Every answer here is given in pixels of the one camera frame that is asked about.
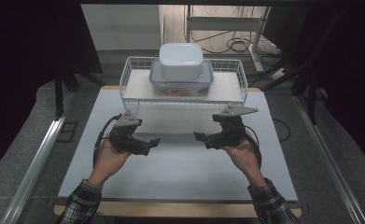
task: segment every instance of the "white wire basket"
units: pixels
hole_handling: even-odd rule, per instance
[[[120,78],[120,96],[126,110],[136,116],[140,108],[172,106],[192,108],[220,108],[243,105],[246,101],[246,74],[240,60],[208,59],[212,64],[214,82],[205,97],[160,97],[154,93],[148,80],[152,61],[156,57],[129,57]]]

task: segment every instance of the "metal stand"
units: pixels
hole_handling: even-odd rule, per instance
[[[186,42],[190,42],[192,30],[255,32],[254,40],[248,49],[257,72],[263,73],[263,66],[261,65],[256,50],[268,13],[269,7],[266,7],[260,18],[192,17],[191,5],[188,5],[188,15],[186,17]]]
[[[315,47],[313,48],[312,53],[309,55],[305,63],[284,74],[277,80],[265,86],[259,87],[259,89],[261,89],[262,91],[266,91],[283,83],[284,81],[292,77],[299,75],[292,87],[292,93],[294,95],[301,95],[307,88],[307,86],[309,86],[307,115],[309,116],[310,120],[313,122],[314,125],[316,125],[315,107],[316,107],[316,84],[318,79],[316,64],[320,52],[325,47],[325,44],[329,39],[334,27],[337,25],[340,18],[343,16],[344,12],[345,12],[345,7],[335,8],[333,14],[330,17],[328,25],[325,27],[325,30],[322,33],[322,36],[318,39]]]
[[[63,83],[69,91],[78,91],[79,83],[75,77],[75,73],[85,77],[89,81],[97,84],[100,87],[106,85],[103,81],[93,76],[92,74],[79,69],[74,65],[63,65],[59,63],[54,74],[54,85],[56,94],[56,116],[55,120],[59,120],[63,115]]]

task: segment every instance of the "dark curtain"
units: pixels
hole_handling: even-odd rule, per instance
[[[102,73],[78,2],[0,1],[0,159],[30,115],[37,89],[55,72],[73,72],[70,65]]]
[[[327,109],[365,153],[365,1],[348,7],[319,66]]]

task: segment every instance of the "wire basket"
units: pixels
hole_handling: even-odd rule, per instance
[[[194,97],[141,97],[132,98],[127,97],[127,90],[129,87],[129,80],[134,71],[146,71],[149,73],[152,62],[158,59],[157,57],[129,57],[124,66],[123,73],[120,78],[120,96],[126,110],[131,111],[136,116],[140,105],[187,105],[192,108],[200,107],[224,107],[226,105],[243,105],[246,101],[247,82],[246,74],[244,72],[243,65],[240,60],[221,60],[221,59],[208,59],[213,68],[214,75],[220,73],[231,73],[231,77],[236,79],[234,90],[238,96],[236,100],[221,99],[222,97],[214,98],[211,100],[206,98],[194,98]]]

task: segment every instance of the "metal frame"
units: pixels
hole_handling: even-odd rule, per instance
[[[19,220],[22,209],[27,203],[27,200],[36,184],[36,180],[39,178],[40,172],[42,171],[42,168],[48,159],[54,142],[57,139],[57,135],[60,132],[60,129],[63,127],[67,112],[71,107],[74,98],[75,94],[73,92],[69,92],[65,96],[63,101],[64,111],[62,115],[51,123],[49,130],[42,141],[42,144],[37,150],[27,173],[25,174],[22,182],[19,185],[19,188],[14,194],[13,199],[11,200],[0,223],[16,223]]]
[[[311,134],[313,140],[316,143],[316,148],[318,149],[319,154],[324,160],[325,165],[328,168],[330,173],[330,177],[333,180],[336,189],[339,190],[339,193],[344,201],[345,207],[347,208],[348,213],[353,219],[354,223],[365,223],[365,216],[363,215],[362,209],[359,205],[358,199],[354,195],[353,190],[351,190],[347,181],[344,179],[342,172],[340,171],[336,161],[332,157],[330,150],[328,149],[327,144],[322,138],[321,132],[319,129],[312,124],[309,116],[305,113],[306,106],[301,97],[294,96],[293,100],[301,112],[304,123],[307,126],[309,133]]]
[[[254,40],[249,45],[249,53],[258,73],[263,73],[263,66],[257,54],[260,36],[264,23],[269,14],[269,7],[266,7],[260,18],[228,18],[228,17],[192,17],[191,5],[188,5],[186,18],[186,42],[190,42],[192,30],[202,31],[252,31],[255,32]]]

